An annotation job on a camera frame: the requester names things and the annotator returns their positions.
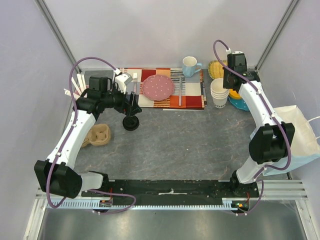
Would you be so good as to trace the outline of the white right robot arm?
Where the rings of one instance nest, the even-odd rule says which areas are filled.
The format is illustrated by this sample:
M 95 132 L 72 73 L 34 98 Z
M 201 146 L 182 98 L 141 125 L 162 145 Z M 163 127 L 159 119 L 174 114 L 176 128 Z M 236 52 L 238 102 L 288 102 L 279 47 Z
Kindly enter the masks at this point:
M 229 191 L 235 197 L 247 191 L 247 185 L 266 170 L 285 171 L 291 164 L 291 144 L 295 134 L 292 123 L 286 123 L 267 99 L 255 70 L 248 70 L 245 54 L 227 51 L 223 66 L 223 87 L 236 91 L 246 103 L 256 125 L 250 136 L 249 157 L 230 179 Z

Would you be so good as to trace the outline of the brown cardboard cup carrier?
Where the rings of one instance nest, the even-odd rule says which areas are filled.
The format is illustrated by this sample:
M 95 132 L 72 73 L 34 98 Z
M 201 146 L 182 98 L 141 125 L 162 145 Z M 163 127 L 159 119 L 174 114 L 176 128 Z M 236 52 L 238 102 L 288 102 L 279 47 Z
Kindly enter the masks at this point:
M 111 140 L 111 130 L 107 124 L 95 124 L 88 131 L 85 136 L 82 148 L 86 147 L 88 144 L 93 146 L 103 146 L 110 142 Z

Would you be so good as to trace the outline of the blue white paper bag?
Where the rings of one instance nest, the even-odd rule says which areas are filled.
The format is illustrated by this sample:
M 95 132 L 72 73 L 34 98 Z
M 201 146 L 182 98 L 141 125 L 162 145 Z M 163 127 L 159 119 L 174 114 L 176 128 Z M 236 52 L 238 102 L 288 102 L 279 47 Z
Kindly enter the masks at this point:
M 284 122 L 292 123 L 295 127 L 291 143 L 291 162 L 285 170 L 267 168 L 262 173 L 264 176 L 285 174 L 320 157 L 318 137 L 315 135 L 310 121 L 304 117 L 301 110 L 296 105 L 277 107 L 274 110 Z

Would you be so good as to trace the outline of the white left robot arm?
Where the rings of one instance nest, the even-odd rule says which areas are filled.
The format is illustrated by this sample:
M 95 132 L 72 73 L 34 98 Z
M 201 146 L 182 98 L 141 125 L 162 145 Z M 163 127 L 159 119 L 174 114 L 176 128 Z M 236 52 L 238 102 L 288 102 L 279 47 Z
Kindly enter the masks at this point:
M 90 77 L 86 93 L 76 100 L 76 110 L 56 147 L 46 160 L 38 160 L 34 171 L 41 190 L 73 199 L 83 191 L 91 190 L 99 197 L 110 191 L 107 175 L 100 172 L 78 174 L 75 161 L 86 135 L 105 109 L 115 109 L 124 114 L 123 127 L 134 131 L 141 113 L 136 94 L 127 97 L 127 85 L 133 80 L 128 73 L 121 73 L 114 80 L 108 77 Z

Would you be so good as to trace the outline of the black coffee cup lid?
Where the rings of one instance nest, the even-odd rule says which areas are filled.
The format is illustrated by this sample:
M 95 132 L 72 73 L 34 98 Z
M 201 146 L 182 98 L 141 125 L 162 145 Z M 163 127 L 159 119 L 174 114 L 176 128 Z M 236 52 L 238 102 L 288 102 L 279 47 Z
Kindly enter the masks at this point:
M 126 116 L 122 120 L 122 125 L 123 125 L 124 129 L 127 131 L 134 131 L 139 127 L 140 121 L 135 115 L 134 116 Z

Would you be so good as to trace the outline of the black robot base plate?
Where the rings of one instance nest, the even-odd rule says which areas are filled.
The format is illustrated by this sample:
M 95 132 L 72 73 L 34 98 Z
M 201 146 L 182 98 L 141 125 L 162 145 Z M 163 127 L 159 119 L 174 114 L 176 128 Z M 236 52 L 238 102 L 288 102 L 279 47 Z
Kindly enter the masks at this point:
M 136 206 L 221 205 L 223 198 L 247 199 L 260 196 L 256 183 L 241 184 L 233 189 L 229 181 L 212 179 L 116 179 L 104 183 L 99 190 L 132 195 L 136 198 Z

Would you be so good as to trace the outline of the white paper cup stack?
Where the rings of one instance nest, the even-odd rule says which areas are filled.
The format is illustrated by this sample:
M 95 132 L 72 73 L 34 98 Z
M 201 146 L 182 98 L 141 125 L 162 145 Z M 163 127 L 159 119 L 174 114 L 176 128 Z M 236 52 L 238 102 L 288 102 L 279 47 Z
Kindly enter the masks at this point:
M 210 84 L 210 93 L 213 104 L 218 109 L 225 107 L 230 93 L 229 89 L 223 87 L 223 83 L 223 78 L 216 78 Z

